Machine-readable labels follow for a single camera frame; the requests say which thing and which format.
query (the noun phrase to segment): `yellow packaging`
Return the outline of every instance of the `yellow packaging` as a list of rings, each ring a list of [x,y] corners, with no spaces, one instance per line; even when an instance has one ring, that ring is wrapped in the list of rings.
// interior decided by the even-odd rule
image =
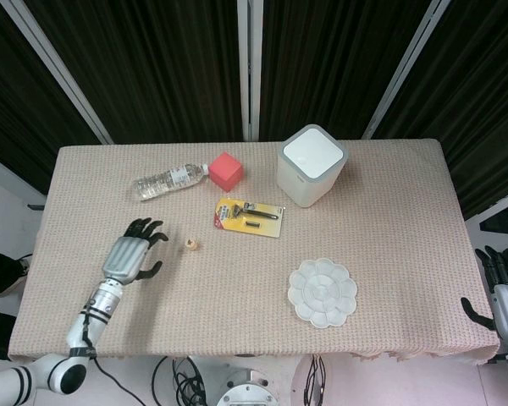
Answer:
[[[283,214],[284,208],[280,206],[224,197],[218,201],[214,213],[214,227],[277,238],[280,235]]]

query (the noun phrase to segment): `bottle label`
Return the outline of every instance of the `bottle label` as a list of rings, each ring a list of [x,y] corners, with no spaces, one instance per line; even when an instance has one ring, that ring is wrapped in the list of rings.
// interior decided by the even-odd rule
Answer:
[[[170,172],[174,184],[188,184],[190,182],[186,167],[175,167]]]

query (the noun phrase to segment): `black curtain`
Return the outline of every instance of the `black curtain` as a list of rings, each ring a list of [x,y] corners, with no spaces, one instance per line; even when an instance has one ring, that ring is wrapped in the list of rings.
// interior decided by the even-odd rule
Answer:
[[[114,142],[242,140],[235,0],[27,0]]]
[[[439,140],[465,217],[508,195],[508,1],[453,1],[374,138]]]
[[[264,2],[260,140],[308,123],[361,138],[429,3]]]
[[[0,162],[47,193],[60,147],[99,144],[0,5]]]

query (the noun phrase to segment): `pink block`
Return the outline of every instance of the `pink block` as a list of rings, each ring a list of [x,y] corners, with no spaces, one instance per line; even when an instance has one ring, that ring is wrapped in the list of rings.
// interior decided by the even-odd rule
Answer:
[[[243,177],[243,166],[230,154],[224,152],[209,165],[209,178],[229,192]]]

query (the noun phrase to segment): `white lid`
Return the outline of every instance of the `white lid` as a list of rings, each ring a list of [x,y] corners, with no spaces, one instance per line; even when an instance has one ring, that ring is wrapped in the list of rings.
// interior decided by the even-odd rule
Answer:
[[[316,328],[342,326],[356,311],[356,283],[348,270],[327,258],[303,261],[290,275],[288,300]]]
[[[309,178],[322,176],[343,157],[343,151],[318,129],[308,129],[284,147],[283,153]]]

